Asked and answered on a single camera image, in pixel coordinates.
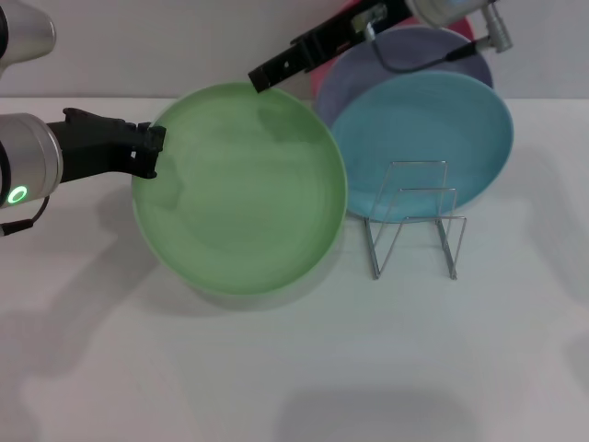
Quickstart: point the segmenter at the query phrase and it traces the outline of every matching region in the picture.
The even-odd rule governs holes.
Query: blue plate
[[[447,161],[446,187],[457,189],[457,205],[480,195],[497,178],[514,141],[514,125],[503,101],[469,76],[422,72],[400,76],[358,98],[333,124],[350,187],[348,210],[369,216],[391,162]],[[393,168],[374,219],[434,216],[439,194],[398,189],[441,187],[444,168]],[[443,201],[443,212],[452,208]]]

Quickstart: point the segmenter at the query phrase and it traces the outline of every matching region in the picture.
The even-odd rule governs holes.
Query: green indicator light
[[[19,186],[8,195],[8,203],[16,204],[20,203],[27,196],[27,188],[25,186]]]

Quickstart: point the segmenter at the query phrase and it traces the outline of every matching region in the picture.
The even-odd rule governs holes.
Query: purple plate
[[[377,41],[388,62],[399,68],[430,62],[469,42],[452,30],[423,26],[391,29],[378,35]],[[491,70],[480,54],[429,70],[457,72],[493,87]],[[315,111],[331,127],[355,99],[395,76],[380,65],[370,45],[355,46],[333,65],[319,91]]]

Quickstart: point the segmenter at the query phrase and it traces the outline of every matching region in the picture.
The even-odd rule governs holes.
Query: plate rim
[[[157,122],[159,120],[161,120],[161,118],[171,109],[173,109],[175,106],[179,105],[183,100],[192,97],[193,95],[199,94],[199,93],[204,93],[205,91],[210,91],[211,89],[215,89],[215,88],[222,88],[222,87],[235,87],[235,86],[240,86],[240,87],[249,87],[251,88],[251,90],[255,90],[254,87],[247,82],[230,82],[230,83],[221,83],[218,85],[212,85],[209,87],[204,87],[201,89],[194,89],[191,92],[181,96],[179,99],[175,99],[173,100],[171,103],[169,103],[161,112],[159,112],[159,114],[157,115],[157,118],[154,119],[154,121],[151,123],[151,126],[154,126],[157,124]],[[289,101],[291,101],[294,105],[298,106],[299,108],[305,110],[306,112],[309,112],[314,119],[321,125],[321,127],[323,128],[325,134],[327,135],[328,139],[330,140],[330,144],[332,147],[335,148],[336,151],[336,158],[338,158],[338,164],[340,166],[340,170],[342,172],[342,177],[343,177],[343,192],[342,192],[342,207],[343,210],[341,211],[341,216],[338,218],[339,222],[338,222],[338,227],[337,229],[335,229],[334,234],[333,234],[333,238],[331,238],[331,240],[329,241],[329,245],[327,246],[327,248],[325,248],[325,250],[323,251],[321,257],[317,260],[317,262],[315,262],[308,270],[306,270],[305,273],[303,273],[302,275],[296,277],[295,279],[288,281],[284,284],[281,284],[280,286],[276,286],[274,288],[271,288],[269,290],[264,290],[264,291],[260,291],[260,292],[256,292],[256,293],[230,293],[230,292],[225,292],[223,290],[219,290],[218,288],[212,287],[212,286],[208,286],[208,285],[200,285],[200,284],[195,284],[193,281],[190,280],[190,278],[187,278],[184,274],[182,274],[181,272],[177,271],[176,269],[174,269],[168,262],[167,260],[165,260],[162,255],[160,254],[160,252],[157,250],[157,248],[152,244],[152,241],[149,239],[149,236],[145,234],[145,229],[144,229],[144,225],[141,221],[141,217],[139,216],[139,210],[137,208],[137,204],[136,204],[136,199],[135,199],[135,185],[137,185],[137,183],[142,182],[144,180],[138,178],[138,177],[132,177],[132,197],[133,197],[133,215],[135,218],[135,222],[137,224],[137,226],[139,227],[139,230],[141,232],[142,237],[144,238],[144,241],[147,243],[148,248],[152,251],[152,253],[154,253],[154,255],[157,257],[157,259],[159,260],[160,263],[162,263],[166,268],[168,268],[173,274],[175,274],[176,276],[178,276],[182,281],[184,281],[185,284],[187,284],[188,286],[196,289],[196,290],[202,290],[205,293],[211,294],[211,295],[215,295],[215,296],[231,296],[231,297],[259,297],[259,296],[268,296],[268,295],[272,295],[278,292],[281,292],[289,287],[292,287],[298,283],[300,283],[301,281],[307,279],[307,277],[309,277],[310,274],[312,274],[320,265],[322,262],[324,262],[326,260],[326,258],[333,252],[333,249],[335,248],[335,245],[338,242],[338,239],[341,236],[341,232],[343,230],[343,226],[344,226],[344,221],[347,215],[347,210],[348,210],[348,199],[349,199],[349,185],[348,185],[348,174],[346,172],[346,168],[345,168],[345,163],[343,161],[343,156],[341,155],[341,151],[340,148],[338,146],[337,141],[335,140],[335,138],[333,137],[333,134],[331,133],[331,130],[329,129],[329,127],[318,117],[318,115],[316,115],[312,109],[309,109],[309,107],[307,105],[305,105],[305,103],[303,103],[300,99],[294,97],[293,95],[281,90],[281,89],[277,89],[277,88],[272,88],[264,93],[275,93],[278,95],[282,95],[284,98],[288,99]]]
[[[509,110],[509,107],[507,106],[507,103],[505,102],[505,100],[503,100],[499,96],[499,94],[497,93],[497,91],[495,89],[493,89],[492,87],[489,87],[485,83],[483,83],[481,81],[478,81],[478,79],[473,78],[472,76],[467,76],[465,74],[460,74],[460,73],[457,73],[457,72],[447,72],[447,71],[421,71],[421,72],[417,72],[417,73],[409,74],[409,75],[405,75],[405,76],[396,76],[396,77],[393,77],[393,78],[388,79],[387,81],[385,81],[383,83],[380,83],[379,85],[376,85],[374,87],[371,87],[370,89],[368,89],[367,91],[365,91],[362,95],[360,95],[352,103],[350,103],[350,105],[340,114],[340,116],[336,119],[336,121],[333,124],[335,125],[335,123],[344,115],[344,113],[346,111],[348,111],[354,105],[354,103],[356,103],[358,100],[360,100],[361,98],[363,98],[365,95],[368,95],[369,93],[371,93],[373,91],[373,89],[378,88],[378,87],[385,87],[385,85],[387,85],[388,83],[405,81],[406,79],[412,78],[412,77],[415,77],[415,76],[447,76],[447,77],[453,77],[454,79],[460,79],[461,81],[467,81],[467,82],[475,85],[476,87],[480,87],[482,89],[485,89],[487,92],[490,92],[491,95],[494,96],[496,98],[497,102],[501,105],[502,109],[504,110],[505,115],[507,116],[507,122],[509,123],[509,135],[510,135],[509,136],[510,143],[509,143],[509,149],[508,149],[508,152],[507,152],[507,156],[506,156],[505,160],[503,161],[502,166],[499,168],[497,174],[489,182],[489,184],[487,184],[480,192],[478,192],[471,199],[463,202],[462,204],[458,204],[456,206],[456,209],[464,208],[465,206],[468,206],[469,204],[472,204],[473,202],[475,202],[476,200],[478,200],[480,198],[480,196],[483,193],[485,193],[491,187],[491,185],[493,185],[499,179],[499,177],[502,175],[503,171],[505,170],[505,167],[507,166],[507,163],[509,162],[509,158],[511,157],[511,155],[512,155],[512,153],[514,151],[514,142],[515,142],[514,117],[513,117],[512,113],[511,113],[511,111]],[[352,210],[350,208],[350,200],[348,201],[348,212],[350,214],[352,214],[352,215],[360,216],[361,218],[368,218],[368,216],[369,216],[369,215],[365,215],[364,213],[360,213],[358,211]],[[373,218],[372,221],[379,222],[379,223],[383,223],[384,222],[381,219],[380,216],[378,218]],[[398,222],[398,221],[390,221],[390,222],[387,222],[385,224],[400,224],[400,222]]]

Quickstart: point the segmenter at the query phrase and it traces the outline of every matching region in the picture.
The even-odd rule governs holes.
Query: green plate
[[[133,179],[135,217],[189,284],[256,295],[311,271],[334,244],[347,182],[338,147],[303,103],[249,84],[210,87],[154,123],[167,128],[155,180]]]

